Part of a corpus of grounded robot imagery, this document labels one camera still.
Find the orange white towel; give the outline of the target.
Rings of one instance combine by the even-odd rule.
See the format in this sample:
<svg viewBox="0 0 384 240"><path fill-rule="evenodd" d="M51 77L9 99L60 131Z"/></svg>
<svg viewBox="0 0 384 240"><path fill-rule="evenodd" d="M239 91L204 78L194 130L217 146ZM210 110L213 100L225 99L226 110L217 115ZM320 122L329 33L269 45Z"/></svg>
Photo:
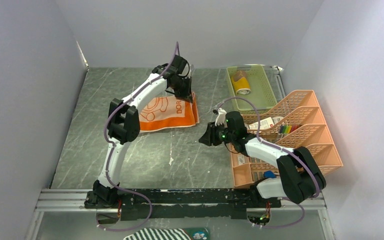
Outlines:
<svg viewBox="0 0 384 240"><path fill-rule="evenodd" d="M153 98L139 114L140 132L194 127L200 123L197 103L171 96Z"/></svg>

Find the brown yellow bear towel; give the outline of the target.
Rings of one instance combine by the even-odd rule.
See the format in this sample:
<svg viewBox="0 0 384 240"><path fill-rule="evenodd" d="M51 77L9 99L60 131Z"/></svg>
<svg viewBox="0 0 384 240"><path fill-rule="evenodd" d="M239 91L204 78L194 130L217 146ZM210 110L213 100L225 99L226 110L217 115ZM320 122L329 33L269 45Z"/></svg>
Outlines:
<svg viewBox="0 0 384 240"><path fill-rule="evenodd" d="M251 87L248 82L248 75L245 70L236 71L230 81L236 95L248 95L251 93Z"/></svg>

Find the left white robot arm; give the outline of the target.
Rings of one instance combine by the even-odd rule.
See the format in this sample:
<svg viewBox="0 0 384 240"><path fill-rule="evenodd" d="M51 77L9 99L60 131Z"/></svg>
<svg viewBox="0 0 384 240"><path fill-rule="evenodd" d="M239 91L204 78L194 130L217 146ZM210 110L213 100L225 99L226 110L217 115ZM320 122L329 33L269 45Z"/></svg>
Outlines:
<svg viewBox="0 0 384 240"><path fill-rule="evenodd" d="M156 66L149 77L131 94L110 102L103 134L108 152L86 205L114 207L119 200L119 174L127 149L140 133L140 113L158 94L167 92L181 103L193 103L191 66L175 54L172 60Z"/></svg>

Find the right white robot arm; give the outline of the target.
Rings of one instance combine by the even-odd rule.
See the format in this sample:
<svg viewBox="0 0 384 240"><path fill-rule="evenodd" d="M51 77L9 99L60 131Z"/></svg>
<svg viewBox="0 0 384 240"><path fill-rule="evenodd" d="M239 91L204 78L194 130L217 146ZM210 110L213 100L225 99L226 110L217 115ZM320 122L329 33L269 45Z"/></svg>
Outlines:
<svg viewBox="0 0 384 240"><path fill-rule="evenodd" d="M199 143L206 146L230 144L238 154L257 158L277 168L278 176L258 180L252 185L250 202L262 207L269 198L287 198L295 204L317 197L327 185L319 166L304 146L283 147L251 133L238 111L214 111L216 120L207 124Z"/></svg>

